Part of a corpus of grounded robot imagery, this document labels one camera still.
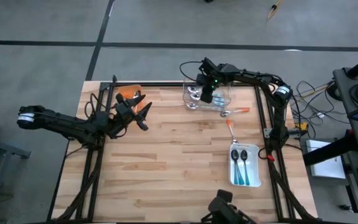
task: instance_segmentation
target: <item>white tray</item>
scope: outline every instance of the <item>white tray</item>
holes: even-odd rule
[[[237,160],[244,185],[234,184],[234,160],[231,158],[231,151],[237,150],[239,153],[239,159]],[[241,152],[246,150],[248,153],[248,159],[246,160],[247,174],[249,179],[249,185],[246,185],[246,172],[244,169],[244,161],[241,159]],[[241,187],[259,187],[259,167],[258,167],[258,152],[259,147],[251,144],[231,144],[229,151],[229,181],[232,185]]]

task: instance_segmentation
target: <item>butcher block tabletop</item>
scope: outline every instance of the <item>butcher block tabletop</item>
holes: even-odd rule
[[[86,119],[85,104],[91,93],[98,95],[99,85],[100,82],[84,82],[77,117]],[[264,147],[254,87],[232,87],[231,93],[229,110],[250,108],[248,113],[228,117],[236,139]],[[208,205],[218,189],[232,192],[232,204],[245,214],[264,222],[277,221],[266,161],[258,161],[260,187],[229,183],[228,152],[232,137],[219,112],[187,110],[180,86],[142,87],[142,94],[146,94],[144,104],[153,102],[145,122],[149,130],[142,131],[132,123],[125,136],[106,138],[94,222],[200,222],[209,213]],[[262,101],[270,124],[264,96]],[[287,127],[293,128],[291,110],[287,111]],[[294,139],[287,143],[299,146]],[[80,143],[71,141],[67,153],[79,147]],[[79,150],[65,159],[52,218],[61,215],[79,192],[86,151]],[[291,191],[317,217],[301,151],[285,146],[283,156]],[[84,217],[90,191],[85,198]],[[281,190],[280,198],[284,217],[288,217]]]

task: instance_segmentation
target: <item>black floor stripe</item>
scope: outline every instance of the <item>black floor stripe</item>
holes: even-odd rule
[[[96,42],[0,40],[0,45],[94,47]]]
[[[104,42],[102,47],[151,48],[151,49],[225,49],[225,50],[301,50],[320,52],[358,52],[358,47],[313,47],[284,45],[234,45],[234,44],[169,44]]]
[[[110,13],[112,11],[112,4],[113,3],[114,3],[114,0],[109,0],[109,3],[108,3],[107,8],[106,8],[106,12],[104,13],[102,26],[100,27],[100,31],[99,31],[98,41],[96,43],[96,47],[93,50],[91,62],[89,63],[89,67],[88,67],[88,71],[86,73],[85,81],[92,80],[94,68],[96,66],[96,62],[98,61],[100,48],[101,48],[101,45],[102,45],[102,42],[103,42],[103,39],[104,39],[104,35],[106,33],[107,24],[109,23]]]

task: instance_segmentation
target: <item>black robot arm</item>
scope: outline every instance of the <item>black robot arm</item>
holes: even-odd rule
[[[273,129],[270,132],[269,149],[279,150],[287,141],[288,129],[285,126],[287,105],[292,96],[292,89],[280,77],[268,73],[249,72],[240,70],[235,66],[225,63],[215,65],[210,59],[204,58],[200,66],[202,74],[197,76],[197,84],[203,87],[201,101],[212,102],[212,92],[219,85],[226,85],[233,81],[249,83],[259,86],[266,96],[267,101],[274,107]],[[272,93],[269,85],[278,86]]]
[[[143,121],[152,103],[146,105],[137,114],[132,110],[132,107],[140,103],[144,97],[145,95],[142,95],[125,100],[121,94],[117,94],[117,103],[113,106],[116,114],[113,114],[113,118],[110,118],[111,114],[105,111],[97,111],[92,113],[87,120],[56,113],[43,106],[22,106],[17,124],[23,129],[44,128],[60,133],[66,138],[75,138],[82,145],[92,145],[105,134],[111,139],[120,137],[118,134],[133,120],[142,130],[148,130]]]

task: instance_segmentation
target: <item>gray floor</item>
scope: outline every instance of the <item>gray floor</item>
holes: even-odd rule
[[[107,2],[0,0],[0,40],[96,41]],[[287,0],[267,22],[273,2],[117,0],[104,41],[358,47],[358,1]],[[15,159],[10,165],[1,194],[14,198],[0,202],[0,219],[46,219],[67,141],[48,131],[18,128],[17,111],[22,105],[43,105],[75,114],[92,52],[93,47],[0,46],[0,140],[32,151],[28,161]],[[280,75],[293,88],[302,80],[326,83],[332,70],[358,62],[358,52],[102,48],[93,80],[110,80],[113,74],[119,80],[181,80],[179,64],[203,57]],[[185,72],[195,75],[196,66]],[[336,111],[344,111],[331,101]],[[324,95],[313,105],[330,109]],[[315,127],[317,138],[341,137],[350,128],[327,117],[323,121]],[[358,214],[336,208],[348,203],[344,186],[321,179],[311,179],[311,185],[320,218],[358,223]]]

